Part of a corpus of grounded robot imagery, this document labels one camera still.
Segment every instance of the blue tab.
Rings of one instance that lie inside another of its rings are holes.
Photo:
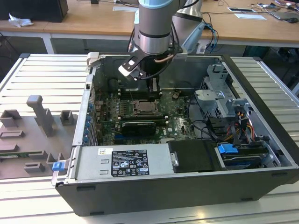
[[[238,149],[233,147],[233,144],[221,144],[218,146],[219,152],[222,153],[238,153]]]
[[[65,162],[54,162],[52,170],[53,171],[64,171]]]

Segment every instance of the desk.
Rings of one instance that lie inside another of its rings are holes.
[[[255,0],[227,0],[232,7],[249,8]],[[8,21],[0,21],[0,31],[7,36],[31,36],[43,38],[47,52],[55,53],[51,38],[128,40],[133,29],[132,12],[113,11],[114,4],[68,0],[69,12],[62,23],[36,22],[31,27],[17,28]],[[208,0],[202,12],[230,12],[227,5],[218,6],[217,1]],[[219,33],[219,44],[299,47],[299,23],[279,21],[271,15],[261,14],[267,20],[238,19],[234,14],[211,14],[212,24]],[[210,39],[211,32],[204,30],[202,39]]]

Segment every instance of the slotted aluminum surface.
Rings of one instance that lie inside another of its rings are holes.
[[[232,57],[232,60],[266,103],[278,121],[299,146],[299,100],[262,62],[253,58]],[[237,83],[234,88],[245,98]]]
[[[34,115],[26,105],[28,96],[41,95],[52,115],[62,110],[79,113],[86,76],[86,55],[35,55],[20,66],[0,92],[0,113],[16,109],[20,115]]]
[[[26,61],[83,61],[85,56],[76,55],[31,55]],[[236,63],[250,63],[244,58],[234,58]],[[81,77],[85,71],[16,71],[20,77]],[[249,72],[247,77],[269,77],[266,72]],[[18,83],[18,88],[10,91],[7,86],[0,94],[10,97],[29,96],[29,94],[41,94],[43,96],[76,97],[80,96],[83,89],[82,83]],[[282,94],[280,88],[256,88],[256,91],[265,99],[271,99],[267,94]],[[272,112],[282,122],[293,120],[291,116],[299,116],[297,108],[281,109],[273,108]],[[291,136],[298,137],[298,132],[291,132]],[[85,224],[272,224],[272,223],[299,223],[299,182],[283,185],[268,193],[255,202],[215,204],[181,209],[157,210],[147,212],[135,212],[115,215],[102,215],[95,217],[78,217],[65,200],[51,185],[48,177],[39,177],[36,180],[5,180],[0,181],[0,223],[85,223]]]

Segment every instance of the black cable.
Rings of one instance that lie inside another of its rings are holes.
[[[17,55],[20,55],[20,53],[13,47],[13,45],[8,41],[8,39],[0,32],[1,36],[6,40],[6,42],[11,46],[11,48],[17,53]]]
[[[147,80],[147,79],[154,78],[154,77],[160,75],[162,72],[164,72],[169,65],[170,65],[170,62],[168,61],[167,64],[159,72],[157,72],[156,74],[151,75],[151,76],[147,76],[147,77],[139,77],[139,79],[140,80]]]
[[[179,48],[180,44],[179,44],[178,33],[177,33],[177,31],[176,31],[176,28],[175,28],[173,22],[172,22],[172,28],[173,28],[174,35],[175,35],[175,37],[176,37],[176,39],[177,39],[177,46],[178,46],[178,47],[176,48],[175,52],[174,52],[174,56],[175,56],[175,55],[178,53],[178,48]],[[156,74],[151,75],[151,76],[146,76],[146,77],[139,77],[138,79],[140,79],[140,80],[147,80],[147,79],[151,79],[151,78],[154,78],[154,77],[160,75],[162,72],[164,72],[164,71],[168,68],[168,66],[170,65],[170,61],[171,61],[171,60],[169,60],[169,61],[166,63],[166,65],[165,65],[160,71],[158,71]]]
[[[179,44],[178,33],[177,33],[176,27],[174,26],[174,23],[172,21],[171,21],[171,24],[172,24],[174,35],[176,36],[177,44],[178,44],[178,48],[179,48],[180,44]]]
[[[127,45],[127,51],[129,51],[129,46],[130,46],[130,43],[131,41],[133,40],[134,38],[134,34],[135,34],[135,27],[133,28],[132,32],[131,32],[131,36],[130,36],[130,39],[129,39],[129,43]]]
[[[191,6],[194,6],[197,2],[199,2],[199,0],[196,0],[195,2],[193,2],[193,3],[189,4],[189,5],[183,6],[182,8],[189,8]]]
[[[225,3],[227,4],[227,6],[228,6],[229,8],[231,8],[231,6],[229,6],[229,4],[228,4],[225,0],[220,0],[220,1],[225,2]]]
[[[213,13],[213,12],[202,12],[202,14],[235,14],[236,12],[224,12],[224,13]],[[271,14],[270,12],[243,12],[243,13],[254,13],[254,14],[258,14],[258,13],[266,13],[266,14]]]

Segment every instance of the warning label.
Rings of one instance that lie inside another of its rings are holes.
[[[111,175],[113,177],[150,175],[147,151],[113,151]]]

